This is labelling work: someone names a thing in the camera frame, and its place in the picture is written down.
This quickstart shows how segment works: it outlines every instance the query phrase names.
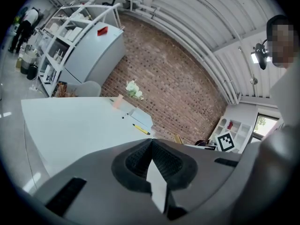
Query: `black pants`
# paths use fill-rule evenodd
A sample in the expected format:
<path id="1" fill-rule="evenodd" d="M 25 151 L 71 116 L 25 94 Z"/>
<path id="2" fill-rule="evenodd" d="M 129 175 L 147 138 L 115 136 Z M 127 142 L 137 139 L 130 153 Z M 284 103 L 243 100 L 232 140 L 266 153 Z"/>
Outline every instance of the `black pants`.
<path id="1" fill-rule="evenodd" d="M 21 22 L 20 26 L 18 27 L 17 34 L 15 35 L 13 42 L 11 43 L 10 51 L 13 51 L 15 49 L 19 36 L 21 35 L 20 41 L 16 49 L 16 53 L 18 53 L 20 51 L 20 47 L 22 43 L 29 37 L 30 32 L 31 32 L 31 23 L 28 21 Z"/>

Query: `flower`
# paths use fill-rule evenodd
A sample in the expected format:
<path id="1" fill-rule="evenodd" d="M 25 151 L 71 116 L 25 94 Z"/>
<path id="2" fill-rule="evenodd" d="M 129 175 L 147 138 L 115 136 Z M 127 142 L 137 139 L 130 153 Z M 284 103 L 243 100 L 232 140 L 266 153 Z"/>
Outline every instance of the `flower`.
<path id="1" fill-rule="evenodd" d="M 137 92 L 139 90 L 139 87 L 136 85 L 134 81 L 127 82 L 127 91 L 135 91 Z"/>
<path id="2" fill-rule="evenodd" d="M 143 93 L 142 93 L 142 91 L 140 91 L 140 90 L 138 90 L 136 93 L 135 93 L 135 96 L 137 97 L 137 98 L 139 98 L 140 96 L 142 96 L 143 95 Z"/>
<path id="3" fill-rule="evenodd" d="M 127 82 L 126 90 L 128 91 L 128 95 L 132 98 L 137 98 L 143 100 L 143 92 L 140 91 L 138 85 L 132 80 Z"/>

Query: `window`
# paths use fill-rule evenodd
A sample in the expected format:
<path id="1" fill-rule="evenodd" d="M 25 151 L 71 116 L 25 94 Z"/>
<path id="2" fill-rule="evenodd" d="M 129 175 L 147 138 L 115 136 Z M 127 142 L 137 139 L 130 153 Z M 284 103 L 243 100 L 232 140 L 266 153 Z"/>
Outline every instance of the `window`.
<path id="1" fill-rule="evenodd" d="M 277 121 L 278 118 L 258 114 L 249 143 L 254 143 L 262 140 L 262 138 L 266 136 L 267 133 L 274 127 Z"/>

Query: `white shirt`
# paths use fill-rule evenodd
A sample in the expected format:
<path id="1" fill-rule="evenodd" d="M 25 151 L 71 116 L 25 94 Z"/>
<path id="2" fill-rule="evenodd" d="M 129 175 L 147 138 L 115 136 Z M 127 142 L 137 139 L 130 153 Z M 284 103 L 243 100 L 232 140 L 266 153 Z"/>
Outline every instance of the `white shirt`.
<path id="1" fill-rule="evenodd" d="M 38 12 L 34 9 L 31 9 L 26 12 L 26 15 L 24 17 L 24 21 L 30 22 L 30 24 L 34 24 L 34 22 L 38 19 Z"/>

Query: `white refrigerator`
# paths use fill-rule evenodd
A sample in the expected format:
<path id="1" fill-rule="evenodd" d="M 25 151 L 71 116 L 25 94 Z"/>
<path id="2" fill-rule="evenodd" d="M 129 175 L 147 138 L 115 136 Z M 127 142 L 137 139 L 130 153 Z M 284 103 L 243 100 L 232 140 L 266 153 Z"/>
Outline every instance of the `white refrigerator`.
<path id="1" fill-rule="evenodd" d="M 97 36 L 97 31 L 106 26 L 108 32 Z M 98 22 L 72 51 L 59 81 L 71 84 L 95 81 L 102 86 L 124 55 L 123 31 Z"/>

